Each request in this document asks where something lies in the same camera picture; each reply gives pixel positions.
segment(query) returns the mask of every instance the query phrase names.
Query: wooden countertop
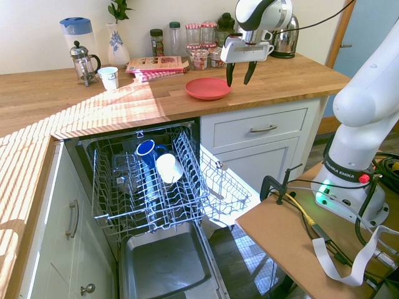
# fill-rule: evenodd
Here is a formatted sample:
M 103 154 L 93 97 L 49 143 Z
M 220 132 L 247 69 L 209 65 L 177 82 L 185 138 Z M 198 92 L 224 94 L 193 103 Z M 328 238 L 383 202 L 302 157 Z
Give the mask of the wooden countertop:
M 132 75 L 120 72 L 121 87 L 111 92 L 104 92 L 101 82 L 78 85 L 74 69 L 0 75 L 0 298 L 6 292 L 12 298 L 19 289 L 54 139 L 333 95 L 349 82 L 299 54 L 269 57 L 247 86 L 246 69 L 237 64 L 231 93 L 216 101 L 189 96 L 185 84 L 225 78 L 225 69 L 150 83 L 132 83 Z

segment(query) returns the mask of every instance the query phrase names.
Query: kettle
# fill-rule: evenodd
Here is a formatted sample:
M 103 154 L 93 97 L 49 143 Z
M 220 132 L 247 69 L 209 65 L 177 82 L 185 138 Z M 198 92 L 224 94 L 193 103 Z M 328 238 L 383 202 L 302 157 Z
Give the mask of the kettle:
M 270 54 L 270 56 L 275 58 L 294 58 L 298 44 L 299 31 L 284 31 L 298 28 L 298 19 L 297 17 L 295 17 L 295 15 L 292 15 L 287 27 L 281 29 L 280 31 L 274 31 L 272 39 L 274 51 Z

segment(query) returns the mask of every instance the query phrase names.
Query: green indicator light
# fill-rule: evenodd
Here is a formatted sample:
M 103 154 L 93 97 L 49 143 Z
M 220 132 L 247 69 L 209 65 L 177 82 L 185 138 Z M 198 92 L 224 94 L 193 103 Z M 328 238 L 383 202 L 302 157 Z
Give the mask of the green indicator light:
M 321 199 L 323 197 L 324 191 L 327 189 L 327 187 L 329 187 L 328 185 L 331 185 L 331 182 L 329 179 L 326 179 L 323 182 L 323 185 L 320 186 L 319 192 L 316 193 L 316 199 Z

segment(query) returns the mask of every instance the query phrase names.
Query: white cabinet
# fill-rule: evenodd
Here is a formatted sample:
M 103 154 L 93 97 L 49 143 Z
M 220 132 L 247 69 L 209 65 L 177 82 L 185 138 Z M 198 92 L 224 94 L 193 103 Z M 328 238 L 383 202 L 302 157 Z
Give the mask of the white cabinet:
M 69 230 L 74 235 L 66 236 Z M 96 228 L 91 205 L 72 160 L 56 147 L 19 298 L 115 298 L 115 259 Z
M 201 144 L 257 192 L 271 175 L 303 166 L 320 125 L 327 97 L 236 110 L 201 117 Z
M 278 181 L 283 179 L 285 170 L 292 163 L 298 139 L 238 149 L 216 154 L 215 157 L 226 163 L 244 182 L 259 192 L 265 176 L 270 175 Z

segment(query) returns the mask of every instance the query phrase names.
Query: magazine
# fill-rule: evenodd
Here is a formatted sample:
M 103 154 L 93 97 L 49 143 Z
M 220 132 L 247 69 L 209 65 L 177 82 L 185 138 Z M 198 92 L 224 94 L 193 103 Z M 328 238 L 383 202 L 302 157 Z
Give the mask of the magazine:
M 164 72 L 183 70 L 180 56 L 145 57 L 132 59 L 126 73 Z

